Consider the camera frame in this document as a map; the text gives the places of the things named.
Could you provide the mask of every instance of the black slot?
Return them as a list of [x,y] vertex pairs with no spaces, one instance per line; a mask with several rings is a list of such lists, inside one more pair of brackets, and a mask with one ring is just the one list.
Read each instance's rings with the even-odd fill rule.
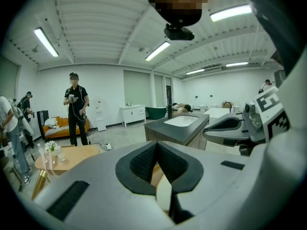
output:
[[196,158],[160,141],[152,141],[119,159],[115,173],[131,192],[155,195],[156,188],[150,181],[157,162],[174,193],[192,191],[203,175],[203,166]]
[[226,130],[236,130],[241,127],[242,121],[237,117],[227,117],[222,121],[215,123],[203,130],[203,133],[207,131],[226,131]]
[[74,182],[61,197],[49,207],[47,212],[63,221],[77,204],[88,186],[89,184],[83,181]]
[[231,161],[226,161],[226,160],[221,162],[221,165],[224,165],[226,167],[233,168],[236,170],[243,170],[244,168],[244,165],[241,163],[236,163],[236,162],[231,162]]

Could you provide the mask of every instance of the white pillar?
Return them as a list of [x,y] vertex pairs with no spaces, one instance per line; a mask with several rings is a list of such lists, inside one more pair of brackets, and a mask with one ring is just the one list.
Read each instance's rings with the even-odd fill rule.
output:
[[154,83],[154,73],[150,73],[150,94],[152,98],[152,107],[157,107],[157,101],[155,97],[155,83]]
[[162,77],[162,89],[163,89],[163,100],[164,106],[167,106],[167,96],[166,96],[166,78],[165,76]]

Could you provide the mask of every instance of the ceiling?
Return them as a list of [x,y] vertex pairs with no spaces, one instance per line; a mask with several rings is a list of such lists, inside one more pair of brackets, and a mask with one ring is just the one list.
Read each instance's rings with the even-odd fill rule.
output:
[[[212,22],[209,14],[248,3],[213,0],[201,20],[189,26],[192,41],[171,45],[150,61],[145,58],[168,39],[166,21],[148,0],[30,0],[13,21],[7,39],[37,64],[37,69],[76,64],[132,66],[185,77],[191,70],[249,61],[246,68],[276,66],[275,47],[253,14]],[[59,57],[34,34],[42,27]]]

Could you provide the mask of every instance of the fluorescent ceiling light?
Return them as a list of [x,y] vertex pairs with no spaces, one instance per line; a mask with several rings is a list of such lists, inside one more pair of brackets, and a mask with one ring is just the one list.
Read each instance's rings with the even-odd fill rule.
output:
[[247,65],[247,64],[248,64],[248,62],[245,61],[245,62],[238,62],[238,63],[226,64],[226,67],[244,66],[244,65]]
[[204,69],[199,69],[199,70],[196,70],[196,71],[191,71],[191,72],[188,72],[187,75],[190,75],[190,74],[193,74],[193,73],[202,72],[202,71],[205,71],[205,70]]
[[168,46],[170,46],[171,44],[167,41],[165,41],[164,43],[162,43],[157,49],[155,49],[149,56],[147,56],[145,58],[146,61],[150,61],[152,58],[154,58],[157,54],[159,54],[160,52],[162,52],[163,50],[165,50]]
[[211,20],[213,22],[219,21],[225,18],[237,16],[240,14],[247,14],[251,13],[251,7],[249,5],[241,5],[241,6],[236,6],[232,7],[229,9],[221,10],[215,13],[210,14]]
[[41,27],[34,30],[34,33],[38,37],[38,39],[42,42],[42,44],[46,47],[46,49],[52,54],[53,57],[58,57],[58,52],[54,49],[48,38],[46,37],[43,29]]

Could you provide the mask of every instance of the white basin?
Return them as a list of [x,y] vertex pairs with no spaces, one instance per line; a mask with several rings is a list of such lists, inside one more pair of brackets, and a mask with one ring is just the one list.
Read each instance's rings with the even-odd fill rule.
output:
[[179,117],[171,118],[165,121],[164,123],[168,125],[178,126],[178,127],[186,127],[186,126],[193,124],[197,119],[198,117],[179,116]]

